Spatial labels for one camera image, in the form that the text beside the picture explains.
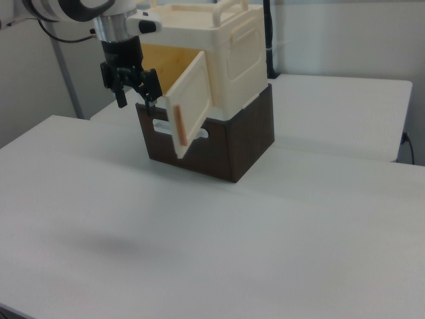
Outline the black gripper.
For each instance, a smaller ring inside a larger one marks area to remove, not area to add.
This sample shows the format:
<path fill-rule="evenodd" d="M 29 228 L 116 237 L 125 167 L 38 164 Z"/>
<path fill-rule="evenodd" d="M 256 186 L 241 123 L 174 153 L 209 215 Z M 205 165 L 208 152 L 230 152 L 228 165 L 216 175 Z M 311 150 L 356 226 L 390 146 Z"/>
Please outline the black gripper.
<path fill-rule="evenodd" d="M 154 116 L 157 99 L 163 95 L 159 77 L 155 69 L 144 70 L 143 53 L 139 37 L 132 37 L 119 42 L 102 41 L 106 61 L 100 65 L 104 87 L 110 89 L 119 108 L 128 105 L 124 84 L 118 68 L 132 68 L 135 72 L 131 87 L 142 97 L 148 116 Z"/>

